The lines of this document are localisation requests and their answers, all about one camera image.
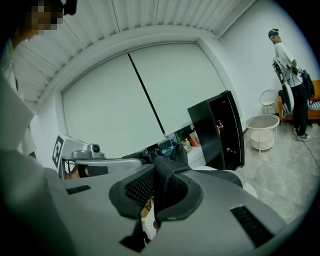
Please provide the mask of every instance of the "black refrigerator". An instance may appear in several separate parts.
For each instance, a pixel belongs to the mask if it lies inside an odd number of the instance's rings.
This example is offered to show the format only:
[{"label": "black refrigerator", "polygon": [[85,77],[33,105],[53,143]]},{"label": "black refrigerator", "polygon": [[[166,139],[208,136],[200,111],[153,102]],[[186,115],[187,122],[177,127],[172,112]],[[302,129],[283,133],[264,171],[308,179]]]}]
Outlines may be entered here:
[{"label": "black refrigerator", "polygon": [[231,91],[200,102],[188,112],[207,166],[235,171],[245,165],[244,136]]}]

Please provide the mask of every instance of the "cap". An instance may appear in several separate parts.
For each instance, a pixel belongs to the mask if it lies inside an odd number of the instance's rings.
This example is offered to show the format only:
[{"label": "cap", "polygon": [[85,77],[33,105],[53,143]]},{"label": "cap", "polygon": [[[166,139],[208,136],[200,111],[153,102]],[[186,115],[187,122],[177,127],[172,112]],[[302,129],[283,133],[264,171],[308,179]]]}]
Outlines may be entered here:
[{"label": "cap", "polygon": [[268,33],[268,38],[270,39],[271,37],[279,35],[278,31],[279,29],[276,28],[271,29]]}]

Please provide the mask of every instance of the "roller blind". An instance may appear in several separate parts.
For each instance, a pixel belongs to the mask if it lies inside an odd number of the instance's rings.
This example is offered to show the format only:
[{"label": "roller blind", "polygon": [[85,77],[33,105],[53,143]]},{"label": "roller blind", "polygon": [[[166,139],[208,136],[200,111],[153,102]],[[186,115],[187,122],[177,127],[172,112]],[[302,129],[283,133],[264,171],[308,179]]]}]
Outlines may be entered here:
[{"label": "roller blind", "polygon": [[189,107],[226,90],[196,44],[152,46],[130,56],[166,134],[191,124]]},{"label": "roller blind", "polygon": [[96,143],[107,158],[132,154],[164,139],[127,54],[93,69],[63,94],[68,132]]}]

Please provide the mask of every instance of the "tile floor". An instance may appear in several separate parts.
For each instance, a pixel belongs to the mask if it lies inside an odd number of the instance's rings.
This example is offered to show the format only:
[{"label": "tile floor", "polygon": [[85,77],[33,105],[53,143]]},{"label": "tile floor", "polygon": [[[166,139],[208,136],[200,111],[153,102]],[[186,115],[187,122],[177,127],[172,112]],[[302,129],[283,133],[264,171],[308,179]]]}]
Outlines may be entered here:
[{"label": "tile floor", "polygon": [[236,170],[242,183],[253,186],[258,198],[286,223],[308,209],[320,185],[320,126],[308,126],[306,133],[311,141],[304,144],[296,140],[293,125],[282,122],[274,146],[259,155],[251,146],[251,132],[247,131],[245,166]]}]

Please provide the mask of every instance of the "ceiling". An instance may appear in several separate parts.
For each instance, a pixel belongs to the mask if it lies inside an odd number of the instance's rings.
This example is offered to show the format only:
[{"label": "ceiling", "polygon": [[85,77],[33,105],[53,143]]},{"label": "ceiling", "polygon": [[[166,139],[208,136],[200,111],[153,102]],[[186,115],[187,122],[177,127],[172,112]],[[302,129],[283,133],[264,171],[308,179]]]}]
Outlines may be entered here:
[{"label": "ceiling", "polygon": [[15,75],[25,102],[36,105],[53,77],[80,52],[113,35],[146,26],[186,26],[218,38],[255,0],[78,0],[74,16],[21,43]]}]

